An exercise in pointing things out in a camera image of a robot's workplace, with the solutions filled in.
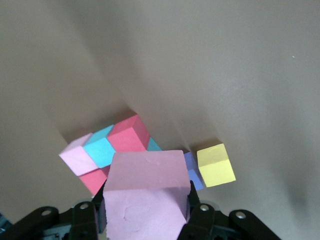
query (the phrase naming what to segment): yellow cube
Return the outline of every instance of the yellow cube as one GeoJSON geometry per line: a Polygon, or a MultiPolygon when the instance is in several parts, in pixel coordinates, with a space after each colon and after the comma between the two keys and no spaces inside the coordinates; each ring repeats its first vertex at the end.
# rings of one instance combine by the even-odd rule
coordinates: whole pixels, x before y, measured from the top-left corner
{"type": "Polygon", "coordinates": [[[225,145],[199,150],[198,167],[207,188],[236,180],[225,145]]]}

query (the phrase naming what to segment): gray surface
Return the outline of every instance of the gray surface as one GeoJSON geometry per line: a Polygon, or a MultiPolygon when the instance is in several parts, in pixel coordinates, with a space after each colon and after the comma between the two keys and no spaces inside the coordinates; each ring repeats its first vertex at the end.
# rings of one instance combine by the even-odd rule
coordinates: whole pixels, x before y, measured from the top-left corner
{"type": "Polygon", "coordinates": [[[319,26],[312,0],[1,1],[0,212],[88,198],[58,153],[137,112],[164,149],[225,143],[237,181],[202,199],[317,239],[319,26]]]}

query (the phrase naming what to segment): metal screw head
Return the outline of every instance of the metal screw head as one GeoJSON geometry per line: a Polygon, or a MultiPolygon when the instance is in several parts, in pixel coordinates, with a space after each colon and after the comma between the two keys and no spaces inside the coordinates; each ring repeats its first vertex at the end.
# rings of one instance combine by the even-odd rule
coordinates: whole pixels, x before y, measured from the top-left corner
{"type": "Polygon", "coordinates": [[[87,207],[89,207],[88,203],[84,203],[80,206],[80,209],[86,209],[87,207]]]}
{"type": "Polygon", "coordinates": [[[200,209],[201,209],[202,211],[204,211],[204,212],[209,211],[208,205],[205,205],[205,204],[202,204],[202,205],[200,206],[200,209]]]}
{"type": "Polygon", "coordinates": [[[41,216],[47,216],[51,213],[51,210],[45,210],[41,213],[41,216]]]}
{"type": "Polygon", "coordinates": [[[245,219],[247,217],[242,211],[237,211],[235,215],[238,219],[245,219]]]}

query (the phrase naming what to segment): large pink cube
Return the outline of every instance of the large pink cube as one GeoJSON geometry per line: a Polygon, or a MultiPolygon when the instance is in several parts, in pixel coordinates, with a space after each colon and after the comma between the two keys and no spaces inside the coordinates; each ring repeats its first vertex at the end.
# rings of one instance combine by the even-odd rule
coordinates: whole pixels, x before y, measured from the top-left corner
{"type": "Polygon", "coordinates": [[[116,152],[103,191],[107,237],[176,240],[189,193],[182,151],[116,152]]]}
{"type": "Polygon", "coordinates": [[[114,125],[107,139],[116,152],[143,152],[148,149],[150,134],[135,115],[114,125]]]}
{"type": "Polygon", "coordinates": [[[89,140],[92,133],[82,136],[72,141],[60,154],[60,158],[77,176],[96,170],[98,166],[87,154],[84,149],[85,143],[89,140]]]}
{"type": "Polygon", "coordinates": [[[85,175],[80,176],[80,180],[89,189],[92,195],[96,195],[99,189],[108,178],[110,166],[96,169],[85,175]]]}

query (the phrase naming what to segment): foam block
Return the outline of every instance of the foam block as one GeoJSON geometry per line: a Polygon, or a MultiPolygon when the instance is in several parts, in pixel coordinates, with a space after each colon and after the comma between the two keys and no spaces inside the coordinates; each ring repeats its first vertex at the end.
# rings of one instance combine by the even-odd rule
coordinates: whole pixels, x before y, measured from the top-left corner
{"type": "Polygon", "coordinates": [[[108,126],[94,133],[84,145],[85,151],[99,168],[109,166],[114,157],[115,149],[108,141],[107,136],[114,125],[108,126]]]}
{"type": "Polygon", "coordinates": [[[138,115],[118,122],[107,137],[117,152],[143,152],[150,134],[138,115]]]}
{"type": "Polygon", "coordinates": [[[92,158],[84,150],[84,144],[92,136],[89,133],[72,141],[60,154],[60,158],[68,165],[68,167],[77,176],[96,170],[98,166],[92,158]]]}
{"type": "Polygon", "coordinates": [[[162,151],[162,149],[159,147],[156,141],[150,137],[147,151],[162,151]]]}
{"type": "Polygon", "coordinates": [[[108,178],[110,166],[104,168],[98,168],[92,172],[86,173],[80,176],[80,180],[89,189],[92,195],[96,195],[101,186],[108,178]]]}
{"type": "Polygon", "coordinates": [[[190,188],[180,150],[116,152],[103,191],[107,237],[176,240],[190,188]]]}
{"type": "Polygon", "coordinates": [[[219,144],[197,152],[198,166],[207,187],[236,180],[225,145],[219,144]]]}
{"type": "Polygon", "coordinates": [[[186,168],[188,169],[189,178],[193,181],[195,190],[201,190],[205,186],[202,181],[201,174],[197,162],[191,152],[184,154],[186,168]]]}

